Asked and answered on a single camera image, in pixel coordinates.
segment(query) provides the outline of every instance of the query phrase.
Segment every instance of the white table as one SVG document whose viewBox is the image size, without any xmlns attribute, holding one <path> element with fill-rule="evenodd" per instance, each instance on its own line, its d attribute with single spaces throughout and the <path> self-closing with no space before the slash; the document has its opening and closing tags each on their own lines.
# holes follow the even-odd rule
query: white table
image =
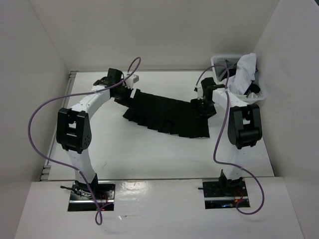
<svg viewBox="0 0 319 239">
<path fill-rule="evenodd" d="M 135 89 L 154 95 L 190 101 L 196 98 L 194 86 L 200 71 L 139 71 Z M 107 72 L 77 73 L 71 93 L 89 91 L 93 83 Z M 207 72 L 204 77 L 212 76 Z M 67 107 L 79 102 L 73 97 Z M 92 142 L 89 147 L 92 166 L 99 179 L 176 179 L 214 178 L 226 166 L 213 162 L 212 154 L 225 110 L 216 106 L 217 114 L 209 119 L 210 138 L 189 139 L 159 133 L 123 118 L 126 107 L 113 100 L 106 102 L 92 117 Z M 224 132 L 217 158 L 235 157 Z M 60 144 L 54 141 L 50 157 L 71 163 Z M 241 166 L 256 176 L 274 176 L 263 139 L 250 148 Z M 73 180 L 72 169 L 52 164 L 49 180 Z"/>
<path fill-rule="evenodd" d="M 103 212 L 67 212 L 72 182 L 31 185 L 15 239 L 302 239 L 303 235 L 283 178 L 260 178 L 265 191 L 261 211 L 244 216 L 236 209 L 205 209 L 202 180 L 116 182 L 115 206 Z M 251 212 L 260 189 L 246 178 Z"/>
</svg>

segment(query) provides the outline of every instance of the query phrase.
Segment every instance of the folded black cloth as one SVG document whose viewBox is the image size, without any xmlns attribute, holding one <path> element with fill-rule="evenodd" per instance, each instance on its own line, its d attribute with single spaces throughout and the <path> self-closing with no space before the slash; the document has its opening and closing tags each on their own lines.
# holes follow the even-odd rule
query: folded black cloth
<svg viewBox="0 0 319 239">
<path fill-rule="evenodd" d="M 195 103 L 142 93 L 136 90 L 123 115 L 129 121 L 180 137 L 209 137 L 208 117 L 198 114 Z"/>
</svg>

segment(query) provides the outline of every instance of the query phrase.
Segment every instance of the white laundry basket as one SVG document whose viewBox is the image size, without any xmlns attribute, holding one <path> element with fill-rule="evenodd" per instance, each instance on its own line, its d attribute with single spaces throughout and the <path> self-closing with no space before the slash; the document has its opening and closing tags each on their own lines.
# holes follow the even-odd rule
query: white laundry basket
<svg viewBox="0 0 319 239">
<path fill-rule="evenodd" d="M 218 64 L 219 62 L 222 62 L 225 60 L 229 60 L 232 62 L 238 62 L 241 57 L 242 57 L 242 55 L 220 55 L 220 56 L 213 56 L 210 59 L 210 61 L 211 61 L 211 65 L 213 66 L 213 65 Z M 214 80 L 218 81 L 215 68 L 212 68 L 212 71 L 213 71 Z M 249 104 L 255 103 L 256 101 L 262 101 L 267 96 L 267 90 L 266 90 L 266 87 L 265 87 L 263 80 L 260 77 L 259 77 L 259 81 L 258 81 L 258 86 L 260 88 L 260 92 L 257 94 L 257 96 L 258 96 L 257 98 L 247 98 L 246 96 L 238 95 L 238 94 L 234 94 L 234 95 L 237 96 L 242 101 L 247 102 Z"/>
</svg>

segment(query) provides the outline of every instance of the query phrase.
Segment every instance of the black cloth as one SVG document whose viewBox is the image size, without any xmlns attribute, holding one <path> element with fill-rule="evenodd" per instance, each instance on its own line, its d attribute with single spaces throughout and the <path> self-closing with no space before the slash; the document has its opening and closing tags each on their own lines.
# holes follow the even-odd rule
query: black cloth
<svg viewBox="0 0 319 239">
<path fill-rule="evenodd" d="M 136 91 L 123 117 L 162 133 L 188 138 L 209 137 L 208 118 L 198 114 L 196 104 L 140 90 Z"/>
</svg>

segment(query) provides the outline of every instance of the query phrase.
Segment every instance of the wall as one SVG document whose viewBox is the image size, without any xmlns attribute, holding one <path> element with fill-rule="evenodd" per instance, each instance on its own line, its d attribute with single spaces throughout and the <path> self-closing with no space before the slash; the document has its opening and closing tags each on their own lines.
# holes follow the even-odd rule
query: wall
<svg viewBox="0 0 319 239">
<path fill-rule="evenodd" d="M 40 103 L 64 94 L 68 72 L 28 1 L 1 0 L 0 18 L 0 232 L 10 239 L 44 163 L 28 142 L 28 119 Z M 43 152 L 60 105 L 51 104 L 35 119 L 32 134 Z"/>
<path fill-rule="evenodd" d="M 255 49 L 269 92 L 262 105 L 266 147 L 307 239 L 319 235 L 318 22 L 314 0 L 281 0 Z"/>
<path fill-rule="evenodd" d="M 70 70 L 203 69 L 246 53 L 278 0 L 30 0 Z"/>
</svg>

